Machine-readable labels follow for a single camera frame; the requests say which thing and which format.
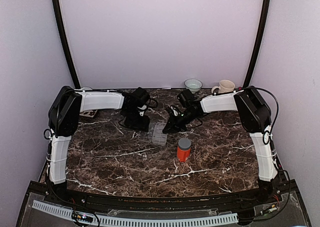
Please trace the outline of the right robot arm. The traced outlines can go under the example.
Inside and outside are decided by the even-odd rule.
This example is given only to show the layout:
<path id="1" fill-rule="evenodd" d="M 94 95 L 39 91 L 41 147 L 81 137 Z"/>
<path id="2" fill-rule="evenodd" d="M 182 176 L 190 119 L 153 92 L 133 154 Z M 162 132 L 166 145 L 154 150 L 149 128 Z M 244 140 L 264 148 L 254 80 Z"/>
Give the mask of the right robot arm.
<path id="1" fill-rule="evenodd" d="M 271 109 L 259 91 L 258 87 L 249 86 L 197 99 L 190 90 L 184 90 L 177 99 L 185 110 L 180 111 L 174 105 L 167 107 L 169 118 L 162 132 L 173 134 L 185 131 L 189 123 L 213 112 L 237 111 L 242 127 L 252 139 L 258 162 L 259 189 L 255 192 L 255 200 L 266 204 L 275 195 L 273 182 L 279 173 L 279 166 L 272 137 L 275 121 L 271 119 Z"/>

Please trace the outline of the clear plastic pill organizer box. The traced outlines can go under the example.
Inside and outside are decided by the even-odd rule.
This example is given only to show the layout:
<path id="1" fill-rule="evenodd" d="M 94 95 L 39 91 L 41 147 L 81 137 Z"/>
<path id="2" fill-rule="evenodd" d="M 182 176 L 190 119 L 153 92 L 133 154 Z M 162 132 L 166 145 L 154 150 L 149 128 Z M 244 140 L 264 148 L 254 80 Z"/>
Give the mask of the clear plastic pill organizer box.
<path id="1" fill-rule="evenodd" d="M 163 122 L 150 122 L 148 132 L 142 131 L 138 139 L 142 142 L 164 146 L 167 143 L 167 134 L 163 133 L 165 125 Z"/>

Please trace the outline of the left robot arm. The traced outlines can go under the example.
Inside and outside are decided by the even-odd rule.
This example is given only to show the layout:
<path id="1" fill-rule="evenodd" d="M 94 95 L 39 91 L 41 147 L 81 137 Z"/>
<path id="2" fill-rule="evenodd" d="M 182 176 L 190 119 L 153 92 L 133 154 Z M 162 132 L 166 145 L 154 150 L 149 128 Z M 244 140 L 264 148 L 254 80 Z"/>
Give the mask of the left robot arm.
<path id="1" fill-rule="evenodd" d="M 124 127 L 148 132 L 150 118 L 145 112 L 152 99 L 147 90 L 138 87 L 133 92 L 106 89 L 61 88 L 48 112 L 48 129 L 43 133 L 49 141 L 47 149 L 47 184 L 51 197 L 60 205 L 67 205 L 71 195 L 67 191 L 66 165 L 72 136 L 78 129 L 81 113 L 90 110 L 120 110 Z"/>

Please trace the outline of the red pill bottle grey cap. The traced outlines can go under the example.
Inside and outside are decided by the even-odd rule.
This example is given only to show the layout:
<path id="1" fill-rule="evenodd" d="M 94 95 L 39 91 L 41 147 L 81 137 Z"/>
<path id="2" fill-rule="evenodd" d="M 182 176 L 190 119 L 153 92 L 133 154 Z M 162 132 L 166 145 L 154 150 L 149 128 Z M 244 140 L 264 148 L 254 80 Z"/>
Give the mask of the red pill bottle grey cap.
<path id="1" fill-rule="evenodd" d="M 181 138 L 177 144 L 177 158 L 180 162 L 186 162 L 190 156 L 191 141 L 188 138 Z"/>

